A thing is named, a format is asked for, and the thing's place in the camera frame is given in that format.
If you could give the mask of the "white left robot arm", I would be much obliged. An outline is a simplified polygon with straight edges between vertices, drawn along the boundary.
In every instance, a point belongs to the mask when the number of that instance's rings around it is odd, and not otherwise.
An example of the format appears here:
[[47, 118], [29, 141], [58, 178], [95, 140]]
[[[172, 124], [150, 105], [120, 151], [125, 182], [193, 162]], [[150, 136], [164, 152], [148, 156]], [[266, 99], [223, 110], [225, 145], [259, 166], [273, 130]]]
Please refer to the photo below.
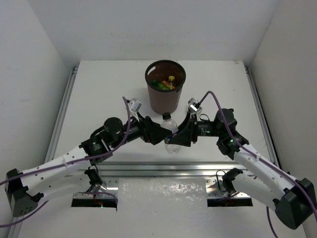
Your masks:
[[108, 118], [89, 139], [71, 151], [38, 167], [13, 169], [2, 182], [13, 217], [22, 217], [39, 205], [69, 193], [97, 193], [103, 181], [96, 165], [110, 158], [121, 146], [135, 139], [157, 145], [173, 142], [191, 145], [191, 126], [196, 118], [186, 115], [180, 126], [158, 124], [149, 116], [128, 116], [126, 124], [119, 118]]

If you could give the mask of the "green plastic bottle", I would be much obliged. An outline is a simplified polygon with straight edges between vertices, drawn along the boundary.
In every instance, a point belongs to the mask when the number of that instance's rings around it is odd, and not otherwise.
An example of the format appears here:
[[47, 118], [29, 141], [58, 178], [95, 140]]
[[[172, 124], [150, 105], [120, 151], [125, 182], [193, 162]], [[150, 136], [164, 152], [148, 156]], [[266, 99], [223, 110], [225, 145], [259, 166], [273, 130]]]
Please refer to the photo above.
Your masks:
[[164, 84], [162, 81], [153, 80], [151, 85], [160, 90], [169, 90], [170, 87]]

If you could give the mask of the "clear bottle black label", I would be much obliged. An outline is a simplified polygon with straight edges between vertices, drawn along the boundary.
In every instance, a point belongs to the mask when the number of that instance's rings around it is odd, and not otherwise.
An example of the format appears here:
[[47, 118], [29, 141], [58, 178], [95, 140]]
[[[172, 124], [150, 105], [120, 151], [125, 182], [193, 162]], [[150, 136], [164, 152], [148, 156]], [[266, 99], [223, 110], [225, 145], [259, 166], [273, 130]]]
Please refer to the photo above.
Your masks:
[[188, 105], [191, 106], [193, 105], [194, 107], [196, 107], [198, 101], [194, 98], [191, 98], [189, 101], [188, 101]]
[[162, 114], [162, 123], [161, 126], [165, 129], [168, 129], [172, 132], [171, 136], [168, 136], [165, 140], [165, 149], [169, 154], [179, 153], [181, 146], [169, 144], [169, 140], [173, 137], [173, 135], [178, 131], [177, 123], [172, 119], [171, 114], [169, 112]]

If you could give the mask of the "clear bottle yellow cap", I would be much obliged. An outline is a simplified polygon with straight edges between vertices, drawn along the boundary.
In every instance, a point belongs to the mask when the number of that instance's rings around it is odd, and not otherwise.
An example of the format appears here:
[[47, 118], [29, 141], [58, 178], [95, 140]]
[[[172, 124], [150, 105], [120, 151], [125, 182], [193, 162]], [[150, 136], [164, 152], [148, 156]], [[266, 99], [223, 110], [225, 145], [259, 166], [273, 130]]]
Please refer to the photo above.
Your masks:
[[175, 88], [175, 77], [174, 76], [169, 76], [168, 78], [168, 86], [170, 89], [174, 89]]

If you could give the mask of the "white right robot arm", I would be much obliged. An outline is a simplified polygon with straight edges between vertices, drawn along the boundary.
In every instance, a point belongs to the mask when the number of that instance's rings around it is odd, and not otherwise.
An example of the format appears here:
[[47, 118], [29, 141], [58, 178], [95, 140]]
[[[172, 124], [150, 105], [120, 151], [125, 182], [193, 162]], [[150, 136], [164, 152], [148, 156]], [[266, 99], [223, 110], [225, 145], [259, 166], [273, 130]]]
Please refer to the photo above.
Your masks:
[[218, 138], [221, 153], [244, 166], [254, 178], [233, 168], [222, 176], [227, 193], [243, 192], [271, 209], [287, 227], [297, 229], [310, 215], [317, 214], [314, 185], [287, 174], [264, 158], [237, 130], [232, 109], [219, 109], [213, 121], [199, 121], [200, 108], [189, 106], [197, 136]]

